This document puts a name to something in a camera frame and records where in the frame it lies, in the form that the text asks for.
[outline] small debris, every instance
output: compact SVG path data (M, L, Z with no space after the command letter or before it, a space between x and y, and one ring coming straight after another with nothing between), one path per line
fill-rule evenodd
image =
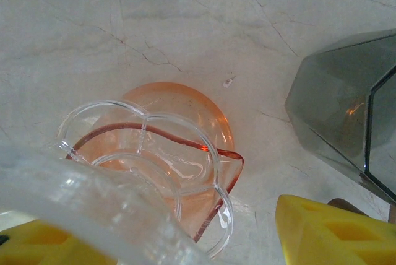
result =
M230 85L233 83L234 78L235 78L235 76L232 77L232 78L230 78L230 79L227 79L226 81L224 81L224 82L223 82L223 86L224 86L226 89L229 88Z

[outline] clear glass bowl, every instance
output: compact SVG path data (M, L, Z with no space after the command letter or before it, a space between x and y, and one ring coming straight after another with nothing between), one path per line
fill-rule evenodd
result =
M228 192L243 158L216 148L190 120L128 101L93 102L69 114L51 148L62 159L150 183L211 258L228 243L233 229Z

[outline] white marble surface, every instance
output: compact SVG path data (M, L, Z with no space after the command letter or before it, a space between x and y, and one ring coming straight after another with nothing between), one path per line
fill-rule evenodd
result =
M387 218L386 203L300 147L283 104L303 57L395 26L396 0L0 0L0 139L40 147L81 103L190 85L225 112L246 159L220 258L284 264L280 194L341 197Z

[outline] gray glass vase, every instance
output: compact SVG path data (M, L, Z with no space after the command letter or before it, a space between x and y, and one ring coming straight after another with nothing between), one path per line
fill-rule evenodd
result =
M359 34L303 60L285 103L302 146L396 202L396 30Z

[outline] yellow plastic object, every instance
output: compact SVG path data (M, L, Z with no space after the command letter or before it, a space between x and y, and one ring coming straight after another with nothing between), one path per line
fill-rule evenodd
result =
M287 265L396 265L396 225L300 198L278 199Z
M0 235L0 265L117 264L72 235L38 220L2 231Z

